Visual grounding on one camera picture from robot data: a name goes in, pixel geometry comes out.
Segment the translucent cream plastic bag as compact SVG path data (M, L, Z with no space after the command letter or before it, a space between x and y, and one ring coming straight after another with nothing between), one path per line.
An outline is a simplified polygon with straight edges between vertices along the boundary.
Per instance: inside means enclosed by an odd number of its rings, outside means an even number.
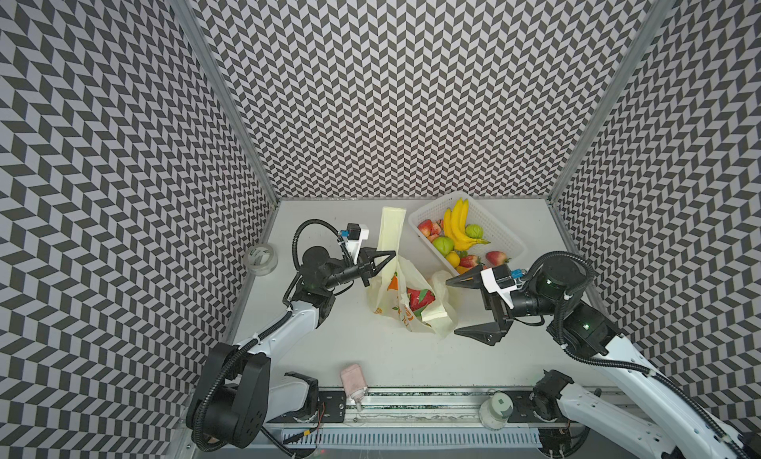
M405 216L403 208L385 207L382 210L377 249L394 250L396 256L366 288L368 304L374 314L393 318L410 332L445 337L454 332L458 323L456 308L446 285L450 274L438 271L426 278L410 260L400 255ZM432 290L436 301L414 314L409 309L407 288Z

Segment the pink fake dragon fruit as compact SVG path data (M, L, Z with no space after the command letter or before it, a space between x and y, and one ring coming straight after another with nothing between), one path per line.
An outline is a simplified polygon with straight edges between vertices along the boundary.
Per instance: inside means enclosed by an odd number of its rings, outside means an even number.
M414 290L411 288L406 289L408 297L409 309L415 314L418 310L423 310L426 306L436 301L436 296L432 290Z

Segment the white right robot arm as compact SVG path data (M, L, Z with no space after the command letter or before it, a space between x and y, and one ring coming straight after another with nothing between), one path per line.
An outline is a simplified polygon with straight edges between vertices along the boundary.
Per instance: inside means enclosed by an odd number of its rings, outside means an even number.
M563 353L611 379L646 415L605 402L570 376L550 370L530 395L535 417L568 419L639 458L757 458L760 436L721 421L646 360L618 326L582 296L596 276L581 256L553 251L515 275L509 266L475 266L447 280L480 292L493 321L457 329L459 336L497 345L526 317L551 316L547 331Z

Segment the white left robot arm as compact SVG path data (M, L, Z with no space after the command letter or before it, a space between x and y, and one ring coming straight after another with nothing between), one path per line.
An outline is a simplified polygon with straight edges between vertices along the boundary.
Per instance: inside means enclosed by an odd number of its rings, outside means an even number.
M207 357L185 418L198 449L245 448L272 419L318 417L318 381L296 372L274 381L273 367L325 322L336 288L354 280L367 285L395 256L362 248L358 255L335 259L321 246L306 250L285 292L283 316L249 340L218 343Z

